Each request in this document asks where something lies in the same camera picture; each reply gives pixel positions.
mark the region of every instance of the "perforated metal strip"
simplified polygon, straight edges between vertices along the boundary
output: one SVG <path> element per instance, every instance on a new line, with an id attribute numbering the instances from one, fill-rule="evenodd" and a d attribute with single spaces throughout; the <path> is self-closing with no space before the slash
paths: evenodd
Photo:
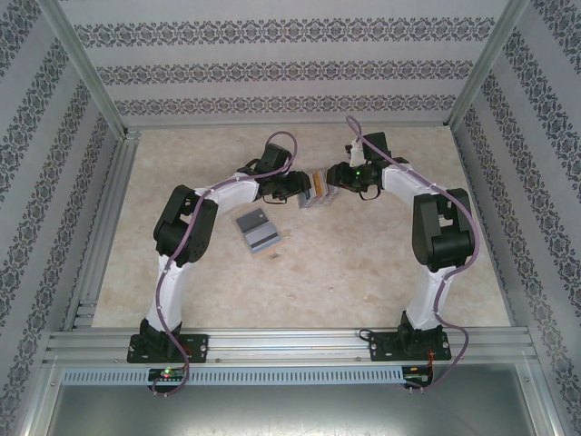
<path id="1" fill-rule="evenodd" d="M 138 386 L 147 383 L 148 368 L 71 369 L 63 385 Z M 304 385 L 403 383 L 400 366 L 329 368 L 195 368 L 189 385 Z M 163 384 L 178 384 L 166 381 Z"/>

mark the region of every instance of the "enclosure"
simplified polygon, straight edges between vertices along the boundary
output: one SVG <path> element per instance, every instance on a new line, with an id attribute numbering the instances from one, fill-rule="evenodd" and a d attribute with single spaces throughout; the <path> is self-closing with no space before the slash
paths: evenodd
<path id="1" fill-rule="evenodd" d="M 581 434 L 580 7 L 4 0 L 0 434 Z M 160 365 L 127 352 L 173 189 L 227 179 L 279 130 L 293 170 L 347 162 L 348 114 L 469 192 L 482 248 L 442 310 L 464 359 L 408 395 L 427 362 L 374 362 L 359 338 L 394 332 L 416 292 L 396 195 L 258 200 L 192 267 L 182 331 L 207 360 L 154 398 Z M 253 256 L 235 218 L 258 206 L 283 243 Z"/>

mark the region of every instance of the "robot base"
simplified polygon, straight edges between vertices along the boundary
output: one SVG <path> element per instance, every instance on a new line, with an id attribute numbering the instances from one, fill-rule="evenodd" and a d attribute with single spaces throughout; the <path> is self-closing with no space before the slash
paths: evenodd
<path id="1" fill-rule="evenodd" d="M 208 356 L 207 334 L 180 334 L 180 324 L 172 333 L 188 354 L 190 363 L 206 363 Z M 143 319 L 139 334 L 129 341 L 129 363 L 183 363 L 182 354 L 165 334 L 158 332 Z"/>
<path id="2" fill-rule="evenodd" d="M 434 361 L 452 358 L 448 336 L 441 325 L 430 330 L 414 330 L 405 312 L 397 332 L 369 332 L 367 341 L 373 362 L 426 361 L 430 352 Z"/>

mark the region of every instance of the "wall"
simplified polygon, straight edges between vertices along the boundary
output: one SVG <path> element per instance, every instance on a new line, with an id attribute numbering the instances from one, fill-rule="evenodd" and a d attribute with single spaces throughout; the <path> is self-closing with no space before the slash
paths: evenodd
<path id="1" fill-rule="evenodd" d="M 0 435 L 68 308 L 117 142 L 33 0 L 0 5 Z"/>
<path id="2" fill-rule="evenodd" d="M 130 126 L 441 123 L 507 0 L 63 1 Z"/>
<path id="3" fill-rule="evenodd" d="M 534 0 L 456 131 L 566 434 L 581 434 L 581 2 Z"/>

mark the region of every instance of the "robotic arm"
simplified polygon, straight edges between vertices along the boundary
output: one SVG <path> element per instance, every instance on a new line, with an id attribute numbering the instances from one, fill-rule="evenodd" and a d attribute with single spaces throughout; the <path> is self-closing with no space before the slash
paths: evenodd
<path id="1" fill-rule="evenodd" d="M 364 136 L 391 157 L 384 133 Z M 346 146 L 351 163 L 339 163 L 332 166 L 327 173 L 329 184 L 358 193 L 362 200 L 378 198 L 381 191 L 394 193 L 413 210 L 412 248 L 416 259 L 422 265 L 422 274 L 418 289 L 403 312 L 397 337 L 385 333 L 382 341 L 375 333 L 370 342 L 378 340 L 377 360 L 422 360 L 428 350 L 436 352 L 437 359 L 449 359 L 448 340 L 442 326 L 434 313 L 434 301 L 438 288 L 444 277 L 451 271 L 464 265 L 475 248 L 474 234 L 466 216 L 457 206 L 439 193 L 420 183 L 409 173 L 411 165 L 403 158 L 395 161 L 406 170 L 391 165 L 367 145 L 362 150 L 355 142 Z M 371 186 L 377 194 L 365 198 Z M 463 189 L 447 190 L 447 193 L 459 200 L 470 210 L 469 198 Z M 441 308 L 452 284 L 450 277 L 439 298 Z"/>
<path id="2" fill-rule="evenodd" d="M 159 312 L 179 342 L 187 349 L 192 348 L 186 342 L 196 341 L 196 338 L 180 336 L 182 326 L 182 298 L 184 290 L 190 281 L 192 266 L 206 252 L 210 243 L 212 229 L 216 216 L 226 213 L 239 204 L 252 203 L 266 195 L 286 203 L 287 199 L 297 193 L 310 189 L 309 176 L 303 172 L 277 173 L 271 176 L 248 180 L 248 175 L 272 173 L 281 169 L 291 158 L 291 153 L 276 144 L 268 143 L 260 159 L 253 159 L 240 168 L 229 180 L 236 182 L 224 184 L 217 189 L 210 187 L 190 189 L 187 186 L 177 186 L 163 209 L 162 216 L 155 226 L 153 238 L 157 242 L 156 251 L 159 254 L 158 282 L 165 273 L 160 289 L 159 309 L 155 298 L 147 316 L 140 324 L 140 332 L 131 339 L 128 362 L 175 362 L 180 359 L 175 345 L 164 332 Z M 202 195 L 211 190 L 202 199 Z M 200 210 L 193 224 L 190 236 L 179 255 L 171 263 L 169 271 L 168 260 L 176 252 L 186 234 L 188 222 L 183 217 L 190 216 L 197 203 L 202 201 Z M 204 360 L 204 353 L 197 353 L 198 360 Z M 196 352 L 190 355 L 191 362 L 196 361 Z"/>

